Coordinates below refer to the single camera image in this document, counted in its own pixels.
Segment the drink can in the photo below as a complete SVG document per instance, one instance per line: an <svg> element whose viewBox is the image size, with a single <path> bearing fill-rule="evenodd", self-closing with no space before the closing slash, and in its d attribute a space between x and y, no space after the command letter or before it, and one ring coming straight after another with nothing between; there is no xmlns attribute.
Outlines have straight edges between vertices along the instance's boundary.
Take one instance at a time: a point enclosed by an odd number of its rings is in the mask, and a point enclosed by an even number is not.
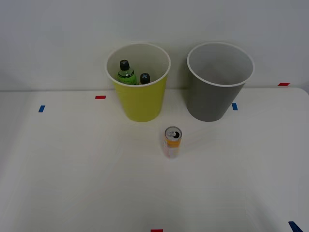
<svg viewBox="0 0 309 232"><path fill-rule="evenodd" d="M174 158L179 153L182 131L178 127L168 127L164 133L163 151L169 158Z"/></svg>

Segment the yellow bin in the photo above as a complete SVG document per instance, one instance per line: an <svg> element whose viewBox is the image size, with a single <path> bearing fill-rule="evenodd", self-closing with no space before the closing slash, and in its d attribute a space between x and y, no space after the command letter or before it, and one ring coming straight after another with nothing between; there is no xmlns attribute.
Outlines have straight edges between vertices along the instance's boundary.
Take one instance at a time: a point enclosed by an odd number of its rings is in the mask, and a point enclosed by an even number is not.
<svg viewBox="0 0 309 232"><path fill-rule="evenodd" d="M120 83L117 75L119 62L123 59L129 61L138 80L142 73L148 73L151 83L140 86ZM147 122L159 115L169 69L170 58L167 52L149 43L124 46L114 51L105 64L105 71L115 86L125 114L137 122Z"/></svg>

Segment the gray bin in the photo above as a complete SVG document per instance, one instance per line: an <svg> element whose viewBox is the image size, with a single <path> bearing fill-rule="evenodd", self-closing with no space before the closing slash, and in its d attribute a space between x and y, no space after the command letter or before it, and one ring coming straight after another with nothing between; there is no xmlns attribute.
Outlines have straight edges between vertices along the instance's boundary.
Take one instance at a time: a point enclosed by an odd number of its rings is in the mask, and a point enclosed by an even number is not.
<svg viewBox="0 0 309 232"><path fill-rule="evenodd" d="M241 48L228 43L204 43L187 58L189 92L187 108L198 120L222 118L254 72L253 60Z"/></svg>

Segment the green bottle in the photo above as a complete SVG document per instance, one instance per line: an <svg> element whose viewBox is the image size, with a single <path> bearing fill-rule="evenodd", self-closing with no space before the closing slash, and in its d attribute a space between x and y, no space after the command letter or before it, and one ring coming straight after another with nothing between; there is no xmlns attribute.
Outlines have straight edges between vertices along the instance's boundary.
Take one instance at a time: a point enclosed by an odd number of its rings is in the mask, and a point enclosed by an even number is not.
<svg viewBox="0 0 309 232"><path fill-rule="evenodd" d="M127 85L137 85L134 70L130 68L129 62L124 59L120 61L120 71L118 73L118 81Z"/></svg>

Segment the bottle cap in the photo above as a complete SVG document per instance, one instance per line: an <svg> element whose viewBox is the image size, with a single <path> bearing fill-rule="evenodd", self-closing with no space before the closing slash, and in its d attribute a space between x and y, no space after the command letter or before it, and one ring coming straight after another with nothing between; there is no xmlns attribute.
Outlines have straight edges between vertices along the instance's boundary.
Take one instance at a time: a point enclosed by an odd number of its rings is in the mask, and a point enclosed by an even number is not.
<svg viewBox="0 0 309 232"><path fill-rule="evenodd" d="M129 62L126 59L123 59L122 61L120 61L120 69L122 71L126 71L130 69Z"/></svg>
<svg viewBox="0 0 309 232"><path fill-rule="evenodd" d="M140 83L142 85L150 83L150 75L148 73L143 73L140 75Z"/></svg>

